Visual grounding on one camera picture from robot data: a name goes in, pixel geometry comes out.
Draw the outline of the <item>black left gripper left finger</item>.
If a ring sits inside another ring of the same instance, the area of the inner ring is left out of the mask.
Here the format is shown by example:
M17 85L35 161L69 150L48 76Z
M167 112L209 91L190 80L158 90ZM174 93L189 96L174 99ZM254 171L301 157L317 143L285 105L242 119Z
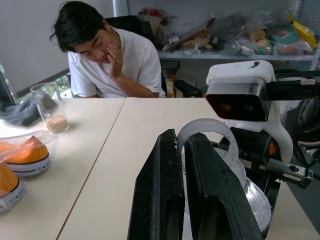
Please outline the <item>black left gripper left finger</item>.
M174 129L160 134L134 187L127 238L180 240L185 192L181 151Z

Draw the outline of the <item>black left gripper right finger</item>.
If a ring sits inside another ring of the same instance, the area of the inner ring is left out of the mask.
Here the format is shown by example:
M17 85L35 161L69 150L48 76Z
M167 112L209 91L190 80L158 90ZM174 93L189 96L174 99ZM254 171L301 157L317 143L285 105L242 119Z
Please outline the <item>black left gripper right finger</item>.
M261 240L261 230L240 180L208 138L184 144L187 199L194 240Z

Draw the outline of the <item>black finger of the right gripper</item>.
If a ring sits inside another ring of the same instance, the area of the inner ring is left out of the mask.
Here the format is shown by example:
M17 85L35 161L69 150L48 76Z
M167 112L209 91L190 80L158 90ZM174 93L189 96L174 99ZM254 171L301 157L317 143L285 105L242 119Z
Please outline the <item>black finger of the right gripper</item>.
M280 186L281 184L273 178L266 178L262 184L262 191L269 201L272 213L275 210Z

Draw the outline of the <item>person's bare hand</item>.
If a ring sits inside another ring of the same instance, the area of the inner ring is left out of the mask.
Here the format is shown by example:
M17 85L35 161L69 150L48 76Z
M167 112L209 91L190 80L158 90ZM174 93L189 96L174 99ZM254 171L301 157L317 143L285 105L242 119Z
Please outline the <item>person's bare hand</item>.
M121 50L114 44L108 44L108 61L111 64L110 67L110 77L115 82L123 77L122 67L123 67L123 57Z

